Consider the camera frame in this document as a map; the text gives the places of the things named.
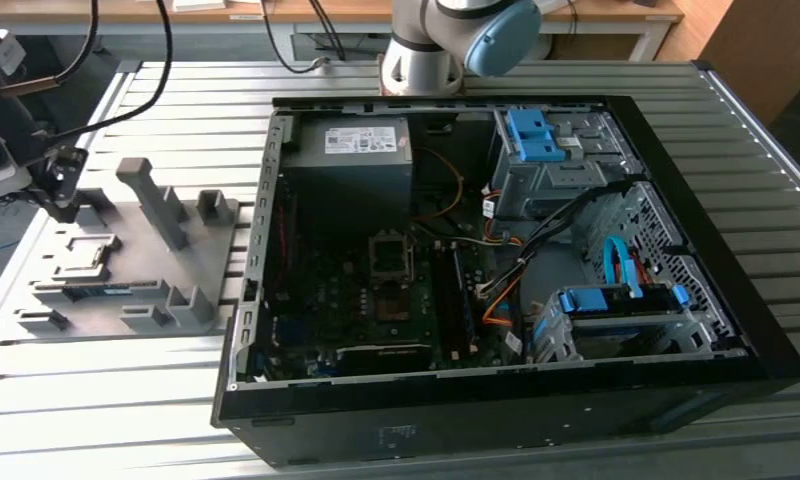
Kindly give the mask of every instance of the wooden table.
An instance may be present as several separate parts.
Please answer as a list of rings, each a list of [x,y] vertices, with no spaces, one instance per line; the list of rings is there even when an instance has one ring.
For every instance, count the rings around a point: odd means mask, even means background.
[[[322,0],[340,33],[391,32],[392,0]],[[274,33],[279,36],[283,55],[294,56],[291,36],[319,33],[323,27],[308,0],[271,0],[268,7]],[[101,0],[100,33],[161,33],[160,17],[152,1]],[[674,23],[683,18],[674,0],[661,0],[655,8],[642,7],[631,0],[576,0],[579,34],[640,35],[632,61],[648,61],[665,41]],[[88,0],[0,0],[0,28],[19,35],[80,35],[88,23]],[[228,8],[200,12],[172,13],[176,32],[255,33],[262,7],[258,4],[230,3]],[[572,14],[562,8],[544,16],[540,33],[568,33]]]

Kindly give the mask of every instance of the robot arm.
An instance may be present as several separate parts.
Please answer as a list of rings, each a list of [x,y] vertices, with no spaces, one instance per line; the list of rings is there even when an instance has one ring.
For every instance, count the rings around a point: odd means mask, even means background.
[[[0,30],[0,89],[24,56],[13,35]],[[73,222],[87,156],[79,148],[52,146],[20,100],[0,91],[0,200],[33,202],[57,221]]]
[[[380,82],[394,95],[450,95],[463,67],[506,74],[536,43],[542,15],[532,0],[394,2],[392,41]]]

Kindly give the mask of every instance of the gray robot arm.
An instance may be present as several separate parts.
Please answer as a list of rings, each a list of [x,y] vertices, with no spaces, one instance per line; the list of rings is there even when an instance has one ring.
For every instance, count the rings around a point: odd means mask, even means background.
[[[464,69],[503,75],[532,48],[540,22],[532,0],[395,0],[383,87],[394,95],[450,95]]]

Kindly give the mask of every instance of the power supply label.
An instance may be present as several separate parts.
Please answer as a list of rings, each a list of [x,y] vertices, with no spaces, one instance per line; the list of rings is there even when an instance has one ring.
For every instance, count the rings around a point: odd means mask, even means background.
[[[387,153],[398,151],[395,127],[331,128],[326,153]]]

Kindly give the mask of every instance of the aluminum profile table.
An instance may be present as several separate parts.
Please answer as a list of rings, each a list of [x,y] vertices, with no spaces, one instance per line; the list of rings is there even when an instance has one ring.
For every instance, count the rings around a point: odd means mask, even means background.
[[[119,73],[95,119],[151,96],[161,65]],[[271,100],[378,94],[372,63],[294,76],[274,63],[179,63],[159,105],[81,139],[93,152],[83,186],[132,194],[115,178],[123,157],[148,157],[180,198],[220,188],[244,202],[223,297],[240,292],[251,204]],[[800,168],[713,71],[690,64],[547,62],[468,94],[631,95],[800,352]],[[12,321],[12,291],[51,220],[40,213],[0,280],[0,477],[35,473],[131,478],[274,475],[227,430],[209,425],[223,325],[207,336],[36,341]],[[311,466],[350,478],[378,474],[562,478],[771,478],[800,475],[800,384],[737,405],[675,433],[540,449],[356,465]]]

